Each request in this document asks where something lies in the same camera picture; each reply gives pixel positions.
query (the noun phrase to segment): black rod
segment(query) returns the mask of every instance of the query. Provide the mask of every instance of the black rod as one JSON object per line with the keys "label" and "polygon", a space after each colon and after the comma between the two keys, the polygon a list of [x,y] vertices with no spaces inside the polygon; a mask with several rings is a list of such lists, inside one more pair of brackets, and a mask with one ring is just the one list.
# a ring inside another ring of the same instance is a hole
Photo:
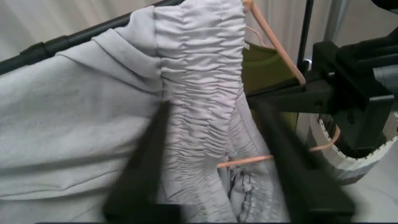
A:
{"label": "black rod", "polygon": [[298,49],[297,66],[304,60],[305,45],[307,44],[308,30],[311,23],[312,6],[313,0],[307,0],[307,3],[305,3],[303,27],[301,30],[300,48]]}
{"label": "black rod", "polygon": [[[183,0],[163,0],[153,4],[153,6],[176,6],[181,2]],[[108,29],[126,26],[130,21],[130,15],[131,13],[127,13],[77,33],[63,35],[45,43],[34,44],[23,50],[18,56],[0,62],[0,75],[53,57],[57,52],[90,41],[92,37],[100,35]]]}

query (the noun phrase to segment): black pole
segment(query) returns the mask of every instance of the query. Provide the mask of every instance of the black pole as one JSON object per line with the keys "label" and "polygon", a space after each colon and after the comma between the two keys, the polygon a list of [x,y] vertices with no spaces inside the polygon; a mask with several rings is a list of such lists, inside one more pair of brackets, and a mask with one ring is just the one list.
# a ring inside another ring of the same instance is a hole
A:
{"label": "black pole", "polygon": [[[153,6],[176,6],[181,2],[183,0],[163,0],[153,4]],[[46,43],[34,44],[23,50],[18,56],[0,62],[0,75],[53,57],[57,52],[90,41],[92,37],[100,35],[108,29],[126,26],[130,21],[130,14],[127,13],[72,35],[63,35]]]}
{"label": "black pole", "polygon": [[303,27],[301,30],[300,48],[298,49],[298,56],[297,56],[297,68],[302,73],[306,72],[308,69],[308,63],[304,62],[304,53],[305,53],[305,46],[307,44],[308,30],[310,28],[310,23],[311,23],[312,6],[313,6],[313,0],[307,0],[307,3],[305,3]]}

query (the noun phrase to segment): clothing label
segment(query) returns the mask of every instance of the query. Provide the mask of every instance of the clothing label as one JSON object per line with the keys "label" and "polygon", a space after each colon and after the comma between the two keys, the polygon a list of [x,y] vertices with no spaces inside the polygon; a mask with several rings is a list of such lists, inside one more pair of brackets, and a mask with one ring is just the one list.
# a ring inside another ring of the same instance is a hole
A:
{"label": "clothing label", "polygon": [[248,50],[250,50],[250,45],[249,45],[249,44],[247,44],[247,43],[243,43],[243,46],[244,46],[244,48],[245,48],[245,49],[248,49]]}

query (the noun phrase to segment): green garment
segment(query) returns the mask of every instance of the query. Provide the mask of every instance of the green garment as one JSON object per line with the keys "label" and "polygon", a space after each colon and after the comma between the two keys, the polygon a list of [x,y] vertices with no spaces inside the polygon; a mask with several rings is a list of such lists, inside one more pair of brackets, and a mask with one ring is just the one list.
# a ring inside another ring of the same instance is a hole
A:
{"label": "green garment", "polygon": [[[246,43],[249,49],[243,48],[242,64],[242,81],[246,94],[294,77],[276,50],[267,49],[250,42]],[[292,129],[296,127],[297,115],[297,113],[282,113]],[[254,111],[252,111],[252,116],[258,124]]]}

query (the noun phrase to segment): white curtain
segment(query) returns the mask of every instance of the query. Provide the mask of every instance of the white curtain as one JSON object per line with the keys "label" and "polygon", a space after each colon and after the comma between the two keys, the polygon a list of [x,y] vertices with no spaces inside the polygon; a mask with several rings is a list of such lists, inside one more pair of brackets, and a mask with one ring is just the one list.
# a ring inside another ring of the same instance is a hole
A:
{"label": "white curtain", "polygon": [[[0,60],[13,57],[32,44],[78,32],[157,1],[0,0]],[[299,51],[305,1],[256,1],[294,62]],[[315,1],[307,55],[310,55],[312,43],[323,38],[329,7],[330,1]],[[247,16],[246,22],[261,31],[252,15]],[[259,44],[252,34],[247,38]]]}

